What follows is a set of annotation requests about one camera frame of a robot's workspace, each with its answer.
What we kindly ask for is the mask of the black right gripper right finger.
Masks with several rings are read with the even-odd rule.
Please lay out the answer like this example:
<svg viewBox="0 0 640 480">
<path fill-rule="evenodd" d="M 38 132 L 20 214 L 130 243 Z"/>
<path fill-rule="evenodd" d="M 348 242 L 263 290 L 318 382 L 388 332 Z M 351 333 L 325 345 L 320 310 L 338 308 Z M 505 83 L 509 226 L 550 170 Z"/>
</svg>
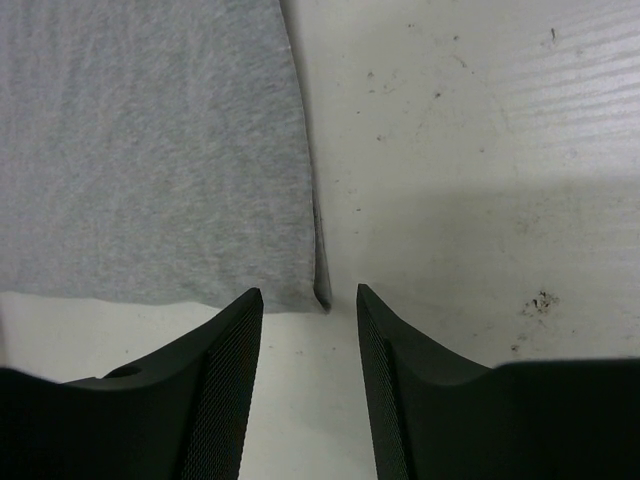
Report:
<svg viewBox="0 0 640 480">
<path fill-rule="evenodd" d="M 635 479 L 639 362 L 488 368 L 432 340 L 367 285 L 357 323 L 381 479 Z"/>
</svg>

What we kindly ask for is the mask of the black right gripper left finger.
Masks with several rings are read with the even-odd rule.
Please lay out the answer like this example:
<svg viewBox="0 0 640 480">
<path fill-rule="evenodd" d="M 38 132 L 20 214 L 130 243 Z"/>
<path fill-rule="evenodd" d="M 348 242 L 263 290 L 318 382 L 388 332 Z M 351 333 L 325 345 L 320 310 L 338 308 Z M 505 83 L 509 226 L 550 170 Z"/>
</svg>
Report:
<svg viewBox="0 0 640 480">
<path fill-rule="evenodd" d="M 261 344 L 247 290 L 214 318 L 101 378 L 1 372 L 5 479 L 235 479 Z"/>
</svg>

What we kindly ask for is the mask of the grey tank top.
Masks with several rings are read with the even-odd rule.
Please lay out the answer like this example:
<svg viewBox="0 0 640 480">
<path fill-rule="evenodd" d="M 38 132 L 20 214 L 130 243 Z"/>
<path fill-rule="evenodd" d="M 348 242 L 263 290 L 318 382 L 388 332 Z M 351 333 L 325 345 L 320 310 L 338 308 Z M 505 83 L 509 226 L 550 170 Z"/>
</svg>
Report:
<svg viewBox="0 0 640 480">
<path fill-rule="evenodd" d="M 328 309 L 277 1 L 1 5 L 1 288 Z"/>
</svg>

